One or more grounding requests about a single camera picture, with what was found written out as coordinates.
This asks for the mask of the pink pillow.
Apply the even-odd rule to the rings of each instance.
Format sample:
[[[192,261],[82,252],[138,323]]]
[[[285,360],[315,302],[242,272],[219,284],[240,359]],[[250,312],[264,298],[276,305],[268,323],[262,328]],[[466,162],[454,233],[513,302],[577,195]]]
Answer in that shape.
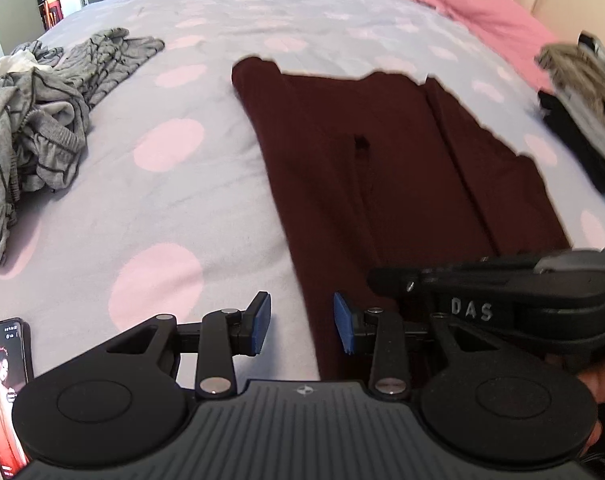
[[[536,58],[557,37],[516,0],[412,0],[429,6],[464,26],[485,46],[500,55],[536,90],[549,91],[548,73]]]

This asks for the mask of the grey striped garment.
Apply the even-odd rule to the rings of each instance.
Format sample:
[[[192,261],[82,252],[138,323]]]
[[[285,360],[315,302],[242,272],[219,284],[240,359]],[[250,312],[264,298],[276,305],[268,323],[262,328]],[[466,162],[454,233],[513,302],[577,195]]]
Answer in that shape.
[[[0,266],[22,194],[68,188],[86,149],[90,113],[164,50],[159,38],[102,30],[71,49],[21,44],[0,68]]]

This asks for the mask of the grey sweater on pile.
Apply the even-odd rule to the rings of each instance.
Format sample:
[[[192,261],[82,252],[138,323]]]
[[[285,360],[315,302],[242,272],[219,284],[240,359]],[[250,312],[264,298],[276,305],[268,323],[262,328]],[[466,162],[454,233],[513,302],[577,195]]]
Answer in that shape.
[[[589,32],[581,32],[578,37],[578,43],[605,63],[605,47],[597,36],[593,36]]]

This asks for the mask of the smartphone with lit screen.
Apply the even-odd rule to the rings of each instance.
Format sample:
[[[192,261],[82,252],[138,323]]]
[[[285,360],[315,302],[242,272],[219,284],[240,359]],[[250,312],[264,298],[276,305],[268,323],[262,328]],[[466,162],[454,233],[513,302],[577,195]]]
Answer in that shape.
[[[13,424],[19,390],[30,381],[28,325],[21,318],[0,321],[0,474],[13,479],[28,464]]]

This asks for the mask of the white pink-dotted bed sheet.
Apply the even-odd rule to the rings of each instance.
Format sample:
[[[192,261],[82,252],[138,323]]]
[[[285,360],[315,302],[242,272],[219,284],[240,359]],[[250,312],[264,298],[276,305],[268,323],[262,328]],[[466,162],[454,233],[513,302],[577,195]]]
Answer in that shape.
[[[605,194],[542,120],[538,92],[464,26],[412,0],[112,0],[45,35],[105,29],[165,48],[90,113],[64,190],[22,194],[0,266],[0,321],[28,325],[32,376],[13,479],[605,479],[585,447],[599,406],[577,377],[605,356],[545,353],[444,313],[406,315],[411,392],[321,377],[255,129],[232,84],[257,56],[288,74],[435,78],[531,158],[568,238],[605,249]],[[532,252],[519,255],[545,255]],[[194,396],[178,326],[271,296],[237,396]]]

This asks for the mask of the black garment under pile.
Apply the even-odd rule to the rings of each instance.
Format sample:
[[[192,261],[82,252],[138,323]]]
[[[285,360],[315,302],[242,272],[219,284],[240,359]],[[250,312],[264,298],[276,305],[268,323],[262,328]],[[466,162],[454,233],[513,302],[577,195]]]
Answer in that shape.
[[[588,139],[592,130],[581,128],[556,96],[540,90],[538,100],[543,122],[572,152],[593,186],[605,194],[605,155]]]

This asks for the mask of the dark red long-sleeve shirt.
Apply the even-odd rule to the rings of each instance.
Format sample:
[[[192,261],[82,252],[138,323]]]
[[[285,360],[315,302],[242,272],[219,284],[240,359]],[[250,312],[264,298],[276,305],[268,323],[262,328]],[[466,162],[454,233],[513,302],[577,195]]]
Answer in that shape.
[[[371,270],[568,248],[534,161],[435,78],[294,75],[251,56],[233,66],[232,84],[266,163],[324,379],[349,370],[333,297],[378,304]]]

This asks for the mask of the white folded garment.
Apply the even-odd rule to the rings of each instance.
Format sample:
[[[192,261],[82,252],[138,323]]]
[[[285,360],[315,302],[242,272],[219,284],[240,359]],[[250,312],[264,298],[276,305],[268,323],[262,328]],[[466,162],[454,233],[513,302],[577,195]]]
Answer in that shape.
[[[605,125],[602,120],[587,107],[583,98],[575,90],[571,88],[557,89],[555,96],[590,145],[605,159]]]

